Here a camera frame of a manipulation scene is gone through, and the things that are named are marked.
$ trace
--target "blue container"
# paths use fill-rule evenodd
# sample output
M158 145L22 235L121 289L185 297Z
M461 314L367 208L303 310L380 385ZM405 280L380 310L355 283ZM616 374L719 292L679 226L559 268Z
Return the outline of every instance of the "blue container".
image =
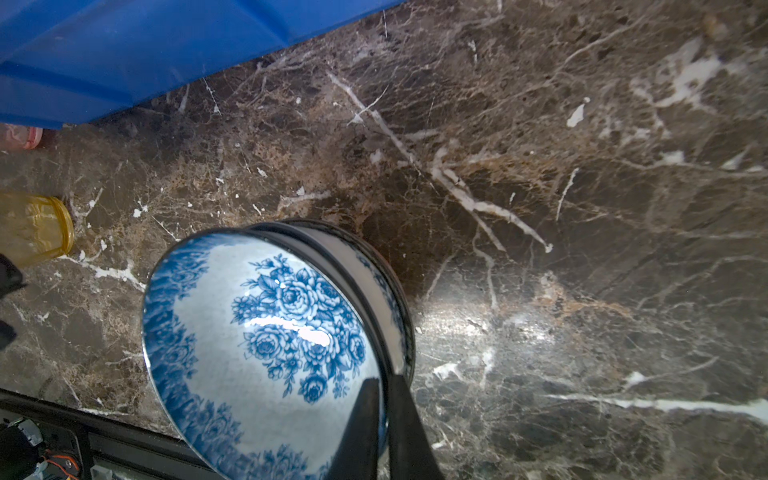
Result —
M402 1L0 0L0 122L89 122Z

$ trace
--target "bowl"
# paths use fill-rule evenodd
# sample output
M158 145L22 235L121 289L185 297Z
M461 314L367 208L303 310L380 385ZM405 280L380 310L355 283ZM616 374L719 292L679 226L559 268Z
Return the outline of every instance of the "bowl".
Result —
M183 240L144 298L157 394L190 447L231 480L322 478L362 381L386 387L396 369L412 372L412 333L390 332L397 320L380 318L379 299L351 274L358 267L300 230L311 227L283 227L293 234L252 227ZM397 310L405 337L407 307L406 317Z

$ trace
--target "yellow translucent cup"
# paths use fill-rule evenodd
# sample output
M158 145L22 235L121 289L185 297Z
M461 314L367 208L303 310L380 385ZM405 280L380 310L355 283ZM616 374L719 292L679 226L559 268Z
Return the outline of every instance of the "yellow translucent cup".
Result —
M66 255L74 227L58 198L0 192L0 253L25 267Z

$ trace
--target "marble countertop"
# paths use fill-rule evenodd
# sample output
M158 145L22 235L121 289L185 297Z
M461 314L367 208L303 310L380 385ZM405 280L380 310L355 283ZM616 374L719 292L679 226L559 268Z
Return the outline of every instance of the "marble countertop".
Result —
M0 154L73 251L0 303L0 386L158 432L176 240L303 216L415 313L447 478L764 478L768 5L409 2Z

